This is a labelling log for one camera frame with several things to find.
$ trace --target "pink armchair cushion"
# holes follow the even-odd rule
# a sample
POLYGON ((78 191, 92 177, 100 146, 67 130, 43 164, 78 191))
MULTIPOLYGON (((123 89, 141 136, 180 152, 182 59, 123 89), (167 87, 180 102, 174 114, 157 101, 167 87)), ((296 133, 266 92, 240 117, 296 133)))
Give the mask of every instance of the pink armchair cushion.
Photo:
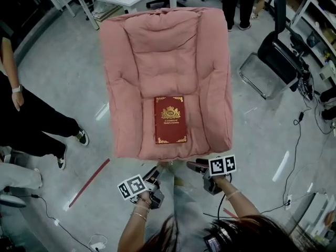
POLYGON ((117 156, 186 159, 232 146, 227 27, 222 10, 163 8, 105 20, 100 37, 117 156), (184 96, 187 139, 155 144, 156 96, 184 96))

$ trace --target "book cover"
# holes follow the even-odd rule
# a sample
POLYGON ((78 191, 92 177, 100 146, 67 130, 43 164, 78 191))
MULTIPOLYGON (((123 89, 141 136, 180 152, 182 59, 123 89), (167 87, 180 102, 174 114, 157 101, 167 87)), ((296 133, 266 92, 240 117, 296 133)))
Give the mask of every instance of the book cover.
POLYGON ((154 98, 155 143, 174 144, 187 141, 183 97, 154 98))

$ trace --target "concrete floor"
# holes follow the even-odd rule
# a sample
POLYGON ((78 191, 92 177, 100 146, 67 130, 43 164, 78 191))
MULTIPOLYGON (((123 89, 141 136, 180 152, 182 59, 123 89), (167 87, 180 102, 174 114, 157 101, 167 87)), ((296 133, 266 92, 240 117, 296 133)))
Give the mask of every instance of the concrete floor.
MULTIPOLYGON (((221 0, 187 0, 184 3, 194 7, 222 7, 221 0)), ((83 147, 74 139, 55 136, 68 145, 66 169, 58 170, 53 156, 30 157, 28 167, 38 167, 41 171, 44 185, 33 193, 47 201, 49 215, 59 219, 82 243, 87 244, 94 234, 103 234, 109 240, 106 251, 116 251, 118 240, 132 210, 132 204, 121 199, 117 184, 133 175, 145 174, 155 163, 118 159, 114 156, 109 114, 99 121, 96 120, 97 112, 108 102, 99 31, 95 31, 90 22, 85 20, 81 7, 75 4, 71 7, 76 12, 76 17, 72 18, 65 10, 26 55, 20 64, 19 76, 27 89, 59 112, 75 118, 89 134, 90 144, 83 147), (110 158, 110 163, 73 207, 64 210, 107 158, 110 158)), ((141 9, 146 10, 145 3, 141 9)), ((252 22, 250 30, 240 31, 235 26, 229 33, 234 142, 228 154, 235 154, 239 168, 233 175, 233 183, 260 211, 282 204, 285 180, 292 169, 295 144, 299 136, 299 128, 293 125, 293 120, 298 118, 300 111, 306 109, 298 92, 287 91, 273 101, 265 101, 250 86, 243 83, 237 74, 241 63, 252 51, 258 49, 264 37, 273 29, 274 22, 271 16, 262 11, 260 19, 252 22), (290 152, 287 166, 279 180, 273 182, 272 177, 286 151, 290 152)), ((288 42, 286 32, 282 38, 284 42, 288 42)), ((312 68, 316 89, 325 90, 326 86, 318 76, 319 67, 311 57, 307 57, 307 61, 312 68)), ((246 69, 246 75, 253 76, 260 83, 263 82, 261 89, 271 88, 277 83, 274 73, 257 61, 252 62, 246 69)), ((296 169, 289 179, 289 185, 300 169, 311 165, 305 167, 293 181, 290 193, 294 201, 305 195, 311 182, 312 192, 321 192, 321 189, 325 188, 328 194, 336 193, 335 138, 330 135, 327 139, 327 136, 319 131, 313 110, 307 111, 304 116, 296 169)), ((326 131, 327 127, 323 126, 319 117, 318 121, 326 131)), ((201 176, 185 166, 180 167, 178 174, 188 182, 188 188, 193 190, 193 196, 199 200, 203 211, 215 215, 221 195, 207 194, 202 189, 201 176)), ((23 215, 49 252, 85 251, 85 248, 45 216, 44 203, 40 199, 27 198, 27 202, 28 207, 22 209, 23 215)), ((296 204, 299 204, 299 201, 293 204, 290 211, 280 208, 268 215, 285 224, 296 204)), ((225 206, 230 209, 229 204, 225 203, 225 206)))

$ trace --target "black pants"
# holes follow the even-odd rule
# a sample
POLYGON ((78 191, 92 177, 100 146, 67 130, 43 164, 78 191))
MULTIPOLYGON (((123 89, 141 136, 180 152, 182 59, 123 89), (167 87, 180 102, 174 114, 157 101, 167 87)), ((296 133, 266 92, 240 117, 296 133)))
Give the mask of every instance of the black pants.
MULTIPOLYGON (((335 97, 336 97, 336 87, 332 87, 331 89, 321 93, 320 100, 321 102, 328 102, 331 98, 335 97)), ((336 107, 332 107, 328 110, 322 111, 321 115, 325 120, 332 120, 336 118, 336 107)))
POLYGON ((0 145, 34 156, 53 154, 61 158, 65 144, 43 132, 70 137, 77 135, 77 122, 57 112, 30 91, 23 90, 24 104, 17 111, 8 78, 0 72, 0 145))
MULTIPOLYGON (((232 29, 238 0, 223 0, 223 11, 227 22, 227 28, 232 29)), ((247 28, 250 25, 250 16, 254 0, 240 0, 240 26, 247 28)))

